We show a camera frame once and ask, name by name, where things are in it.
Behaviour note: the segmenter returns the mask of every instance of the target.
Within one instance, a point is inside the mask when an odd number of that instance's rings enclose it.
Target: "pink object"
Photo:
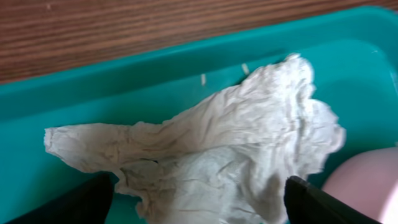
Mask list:
[[[397,224],[398,148],[349,159],[332,173],[323,190],[383,224]]]

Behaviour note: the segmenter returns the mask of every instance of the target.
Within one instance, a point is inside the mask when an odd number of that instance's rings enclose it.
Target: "crumpled white paper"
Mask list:
[[[106,170],[148,223],[283,223],[284,182],[321,171],[345,131],[311,99],[313,70],[293,54],[260,67],[163,124],[45,130],[45,148],[82,172]]]

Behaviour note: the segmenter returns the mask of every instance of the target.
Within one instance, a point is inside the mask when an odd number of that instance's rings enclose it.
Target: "plastic tray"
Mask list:
[[[343,161],[398,139],[398,19],[362,7],[179,45],[0,86],[0,222],[92,177],[44,151],[44,128],[160,123],[255,68],[301,53],[315,69],[315,98],[347,129],[346,146],[311,176],[320,186]],[[201,84],[201,74],[206,84]],[[137,198],[116,195],[108,223],[145,223]]]

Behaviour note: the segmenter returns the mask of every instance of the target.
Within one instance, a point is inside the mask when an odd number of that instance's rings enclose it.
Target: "wood grain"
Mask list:
[[[397,0],[2,0],[0,83]]]

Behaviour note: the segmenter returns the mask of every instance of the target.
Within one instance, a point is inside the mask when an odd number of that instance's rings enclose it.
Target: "white speck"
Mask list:
[[[201,85],[205,86],[206,85],[206,74],[201,74],[200,80],[201,80]]]
[[[243,63],[243,64],[242,64],[242,70],[243,70],[243,73],[244,73],[245,75],[249,75],[249,74],[250,74],[249,67],[248,67],[248,65],[246,65],[246,63]]]

